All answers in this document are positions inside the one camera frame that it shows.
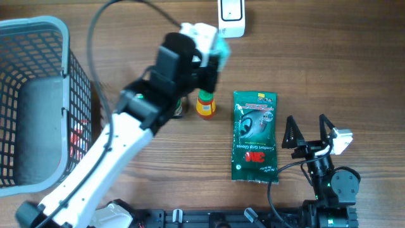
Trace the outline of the red sauce bottle green cap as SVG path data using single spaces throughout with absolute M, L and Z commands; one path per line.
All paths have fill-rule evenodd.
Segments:
M 216 111 L 216 104 L 213 93 L 206 92 L 202 89 L 199 90 L 196 103 L 196 111 L 197 114 L 205 120 L 213 117 Z

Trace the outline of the green 3M gloves packet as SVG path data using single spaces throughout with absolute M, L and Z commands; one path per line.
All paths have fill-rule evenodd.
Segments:
M 278 182 L 276 112 L 277 94 L 274 92 L 234 92 L 233 181 Z

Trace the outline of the green lid spice jar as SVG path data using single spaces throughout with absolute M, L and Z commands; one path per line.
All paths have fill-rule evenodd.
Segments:
M 183 111 L 182 100 L 179 99 L 173 114 L 173 118 L 175 119 L 182 118 L 182 111 Z

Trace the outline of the teal wet wipes packet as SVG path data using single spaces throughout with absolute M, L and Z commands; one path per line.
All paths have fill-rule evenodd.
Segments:
M 218 64 L 218 72 L 221 72 L 224 68 L 225 65 L 227 64 L 227 61 L 231 55 L 231 49 L 227 43 L 227 41 L 219 37 L 216 43 L 216 50 L 219 51 L 219 64 Z

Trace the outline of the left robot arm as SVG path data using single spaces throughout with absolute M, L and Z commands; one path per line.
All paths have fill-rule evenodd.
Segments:
M 173 116 L 177 102 L 194 89 L 213 92 L 230 56 L 220 35 L 172 32 L 159 48 L 148 80 L 121 92 L 115 112 L 67 178 L 40 203 L 24 202 L 15 217 L 21 227 L 133 227 L 136 216 L 121 201 L 99 202 L 127 163 Z

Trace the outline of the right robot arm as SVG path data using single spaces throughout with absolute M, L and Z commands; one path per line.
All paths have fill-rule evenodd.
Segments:
M 360 174 L 349 167 L 335 167 L 332 155 L 341 155 L 353 140 L 349 129 L 338 129 L 324 115 L 319 117 L 320 139 L 304 139 L 294 117 L 286 120 L 282 147 L 293 149 L 293 159 L 302 158 L 307 165 L 306 178 L 315 200 L 305 200 L 298 209 L 298 227 L 358 227 L 353 207 L 361 182 Z

